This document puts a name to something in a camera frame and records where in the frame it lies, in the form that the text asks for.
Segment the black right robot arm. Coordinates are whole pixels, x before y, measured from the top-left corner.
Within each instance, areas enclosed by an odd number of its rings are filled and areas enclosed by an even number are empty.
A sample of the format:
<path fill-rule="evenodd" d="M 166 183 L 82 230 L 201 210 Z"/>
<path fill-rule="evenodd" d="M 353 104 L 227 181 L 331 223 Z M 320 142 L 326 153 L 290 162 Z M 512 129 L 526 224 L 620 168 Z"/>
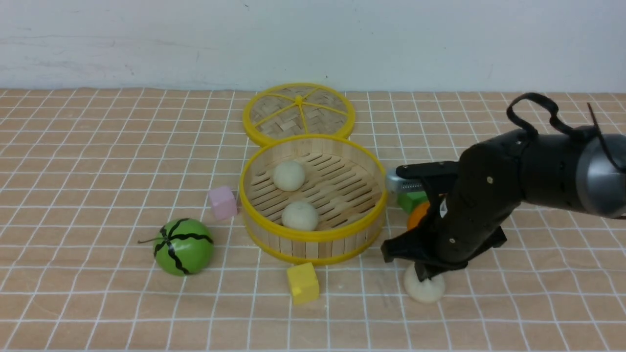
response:
<path fill-rule="evenodd" d="M 514 130 L 479 142 L 457 161 L 401 165 L 387 191 L 423 191 L 429 209 L 414 229 L 381 245 L 384 262 L 405 259 L 419 281 L 460 270 L 507 240 L 501 224 L 522 203 L 619 219 L 625 213 L 625 136 L 576 140 Z"/>

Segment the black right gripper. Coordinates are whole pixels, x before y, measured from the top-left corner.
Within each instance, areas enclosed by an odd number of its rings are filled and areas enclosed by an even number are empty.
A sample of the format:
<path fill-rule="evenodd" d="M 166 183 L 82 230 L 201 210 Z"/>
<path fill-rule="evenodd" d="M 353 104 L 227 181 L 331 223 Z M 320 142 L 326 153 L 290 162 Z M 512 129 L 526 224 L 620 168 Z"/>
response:
<path fill-rule="evenodd" d="M 420 282 L 465 269 L 488 250 L 490 236 L 521 203 L 519 161 L 525 146 L 524 133 L 509 132 L 469 147 L 457 162 L 396 167 L 396 192 L 423 189 L 430 208 L 418 227 L 383 241 L 383 261 L 415 262 Z"/>

